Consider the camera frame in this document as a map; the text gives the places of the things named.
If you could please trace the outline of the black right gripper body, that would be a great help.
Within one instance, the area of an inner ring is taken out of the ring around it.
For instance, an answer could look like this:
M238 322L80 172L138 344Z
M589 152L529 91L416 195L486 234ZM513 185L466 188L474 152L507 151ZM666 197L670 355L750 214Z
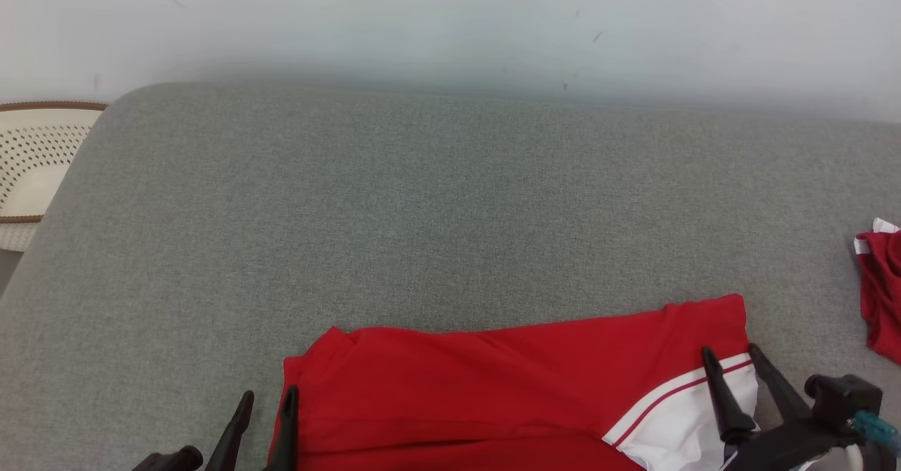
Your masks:
M739 446L724 463L724 470L793 470L829 453L832 448L857 443L858 436L852 430L836 429L813 417L804 417L757 433Z

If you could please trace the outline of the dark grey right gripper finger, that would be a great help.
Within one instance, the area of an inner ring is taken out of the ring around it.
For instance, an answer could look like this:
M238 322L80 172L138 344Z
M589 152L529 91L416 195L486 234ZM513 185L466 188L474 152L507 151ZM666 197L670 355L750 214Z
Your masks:
M812 417L812 409L757 344L748 346L757 376L763 381L780 416L781 425Z
M725 446L743 445L752 438L756 424L752 416L741 410L725 381L723 366L711 347L703 347L701 356L721 442Z

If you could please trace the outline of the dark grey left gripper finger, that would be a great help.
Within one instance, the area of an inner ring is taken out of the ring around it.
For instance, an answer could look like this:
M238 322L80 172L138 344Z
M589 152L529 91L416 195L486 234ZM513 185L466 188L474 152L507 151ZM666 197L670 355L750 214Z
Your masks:
M279 407L279 433L264 470L297 470L299 391L296 385L289 385Z
M250 426L254 401L253 391L248 390L242 394L232 419L229 420L212 455L206 461L206 471L234 471L241 440Z

